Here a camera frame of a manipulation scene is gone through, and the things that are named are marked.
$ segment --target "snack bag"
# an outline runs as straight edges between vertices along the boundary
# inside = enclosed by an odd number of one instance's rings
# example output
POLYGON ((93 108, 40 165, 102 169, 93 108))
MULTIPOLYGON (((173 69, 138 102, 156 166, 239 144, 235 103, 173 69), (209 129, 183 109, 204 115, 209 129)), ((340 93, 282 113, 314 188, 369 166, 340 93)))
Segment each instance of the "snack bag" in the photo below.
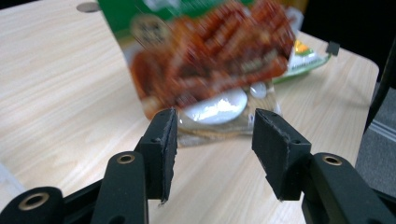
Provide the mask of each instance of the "snack bag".
POLYGON ((295 40, 293 51, 289 58, 288 71, 283 76, 274 78, 273 82, 279 83, 299 75, 307 74, 309 71, 321 67, 331 57, 332 55, 330 53, 321 56, 300 40, 295 40))
POLYGON ((99 3, 145 115, 175 107, 181 146, 251 134, 257 107, 280 113, 272 78, 288 70, 295 35, 278 2, 99 3))

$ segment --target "printed food image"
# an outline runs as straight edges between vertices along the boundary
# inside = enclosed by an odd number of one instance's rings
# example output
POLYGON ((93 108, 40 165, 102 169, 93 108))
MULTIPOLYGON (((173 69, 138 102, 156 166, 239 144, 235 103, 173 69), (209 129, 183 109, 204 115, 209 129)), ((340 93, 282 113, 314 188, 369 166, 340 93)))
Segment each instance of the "printed food image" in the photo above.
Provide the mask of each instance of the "printed food image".
POLYGON ((295 36, 284 8, 272 0, 237 1, 199 18, 167 23, 166 45, 134 56, 131 73, 146 116, 184 108, 229 89, 281 76, 295 36))

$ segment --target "light wood surface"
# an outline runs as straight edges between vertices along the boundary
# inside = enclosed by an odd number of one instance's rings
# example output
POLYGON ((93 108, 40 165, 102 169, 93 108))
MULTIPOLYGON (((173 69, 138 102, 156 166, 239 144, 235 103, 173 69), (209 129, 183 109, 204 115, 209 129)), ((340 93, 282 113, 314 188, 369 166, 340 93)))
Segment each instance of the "light wood surface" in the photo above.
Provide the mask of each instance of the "light wood surface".
MULTIPOLYGON (((24 190, 64 196, 103 177, 149 125, 122 51, 101 12, 82 0, 0 11, 0 209, 24 190)), ((318 52, 327 44, 298 38, 318 52)), ((276 85, 284 118, 312 144, 355 163, 378 69, 340 50, 306 76, 276 85)), ((276 200, 247 136, 178 150, 170 200, 150 223, 304 223, 301 202, 276 200)))

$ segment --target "food package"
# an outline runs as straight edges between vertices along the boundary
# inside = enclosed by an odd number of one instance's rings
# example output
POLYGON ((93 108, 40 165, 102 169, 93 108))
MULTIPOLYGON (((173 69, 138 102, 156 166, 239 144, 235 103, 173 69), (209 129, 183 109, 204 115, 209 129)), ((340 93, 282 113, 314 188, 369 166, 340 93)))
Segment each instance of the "food package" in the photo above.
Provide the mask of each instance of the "food package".
POLYGON ((332 55, 330 53, 319 55, 316 51, 297 39, 294 41, 293 51, 289 58, 288 71, 281 77, 274 78, 273 82, 279 83, 300 75, 305 75, 309 71, 321 67, 331 57, 332 55))
POLYGON ((148 119, 178 111, 178 143, 251 134, 256 108, 280 113, 272 83, 295 35, 274 0, 99 0, 148 119))

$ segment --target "screw hole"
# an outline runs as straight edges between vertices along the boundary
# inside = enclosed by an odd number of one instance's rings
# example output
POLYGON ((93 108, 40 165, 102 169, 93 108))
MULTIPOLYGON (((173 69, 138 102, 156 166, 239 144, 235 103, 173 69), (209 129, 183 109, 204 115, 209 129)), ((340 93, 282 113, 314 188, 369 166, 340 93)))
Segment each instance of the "screw hole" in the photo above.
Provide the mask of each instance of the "screw hole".
POLYGON ((77 10, 84 13, 92 13, 100 11, 99 4, 94 2, 81 3, 77 6, 77 10))
POLYGON ((117 162, 119 164, 126 164, 129 162, 134 161, 134 156, 133 155, 122 155, 117 159, 117 162))
POLYGON ((35 209, 44 204, 49 199, 49 197, 50 195, 47 192, 39 192, 29 195, 19 204, 19 208, 22 211, 35 209))
POLYGON ((343 164, 340 160, 338 160, 335 157, 332 156, 324 156, 323 160, 327 163, 329 163, 330 165, 341 165, 343 164))

